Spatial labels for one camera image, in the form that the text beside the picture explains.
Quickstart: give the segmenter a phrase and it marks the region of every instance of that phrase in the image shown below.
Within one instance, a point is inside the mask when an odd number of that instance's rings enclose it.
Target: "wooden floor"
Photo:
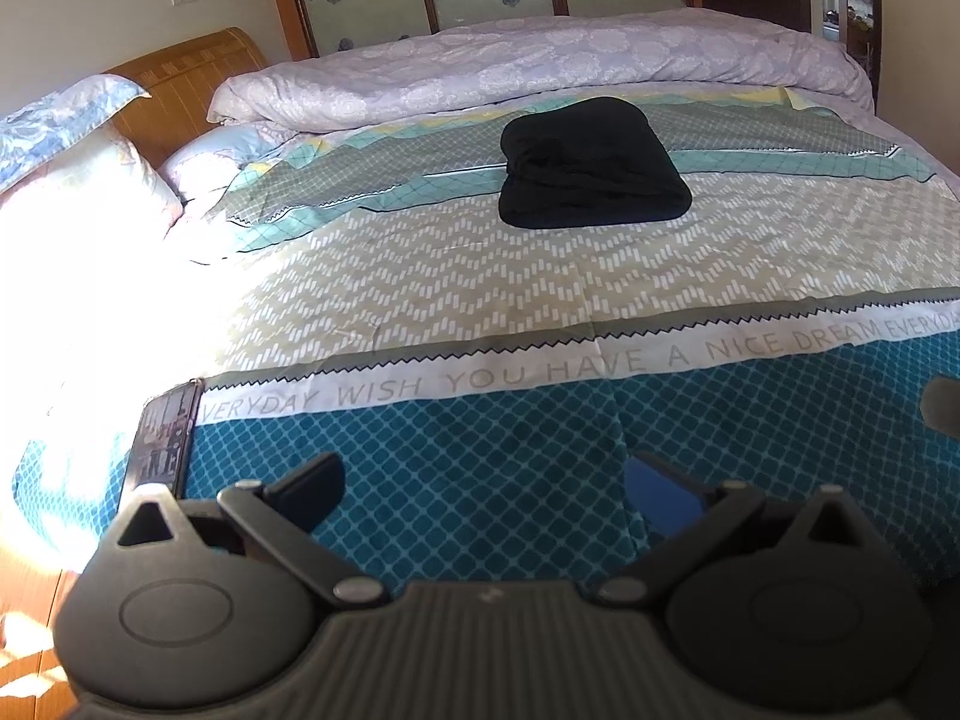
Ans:
[[[0,514],[0,718],[56,720],[75,700],[50,626],[76,576],[18,554],[2,525]]]

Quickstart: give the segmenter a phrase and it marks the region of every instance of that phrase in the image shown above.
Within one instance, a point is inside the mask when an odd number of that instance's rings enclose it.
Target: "screw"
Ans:
[[[643,581],[633,577],[613,577],[607,579],[597,591],[600,600],[608,604],[625,607],[643,600],[647,594],[647,586]]]
[[[371,604],[385,592],[373,577],[347,577],[333,586],[333,594],[345,604]]]
[[[241,479],[239,482],[234,482],[233,486],[237,490],[246,490],[247,493],[254,495],[260,495],[263,492],[263,482],[259,479]]]
[[[483,592],[477,594],[477,598],[482,600],[485,604],[495,604],[497,601],[505,598],[506,595],[507,594],[499,587],[489,587]]]

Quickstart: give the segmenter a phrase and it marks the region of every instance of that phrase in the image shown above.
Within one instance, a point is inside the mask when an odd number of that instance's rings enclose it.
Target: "pillow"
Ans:
[[[185,203],[191,215],[205,213],[227,191],[240,170],[296,132],[272,122],[217,127],[177,151],[160,167],[160,175]]]
[[[0,119],[0,191],[83,140],[131,100],[150,97],[120,76],[90,76]]]
[[[0,251],[127,256],[161,241],[182,213],[173,190],[107,122],[0,193]]]
[[[109,122],[0,193],[0,381],[12,387],[0,392],[10,425],[0,427],[0,471],[18,462],[71,371],[101,365],[117,338],[145,343],[136,300],[155,300],[155,320],[167,322],[161,288],[174,276],[160,244],[181,213]],[[92,383],[88,392],[103,400]]]

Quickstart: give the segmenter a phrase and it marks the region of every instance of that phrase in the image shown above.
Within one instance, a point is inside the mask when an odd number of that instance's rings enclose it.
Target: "ribbed plastic surface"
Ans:
[[[130,717],[82,707],[75,720]],[[789,720],[738,704],[674,661],[644,615],[571,584],[410,584],[326,623],[285,678],[191,717],[257,720]],[[835,715],[909,720],[897,704]]]

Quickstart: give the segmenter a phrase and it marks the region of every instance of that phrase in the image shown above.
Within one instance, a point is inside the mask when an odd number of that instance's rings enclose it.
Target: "wooden headboard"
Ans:
[[[225,79],[266,64],[247,33],[235,26],[148,53],[107,71],[136,81],[151,94],[133,100],[112,122],[159,167],[178,148],[216,127],[206,120],[206,111]]]

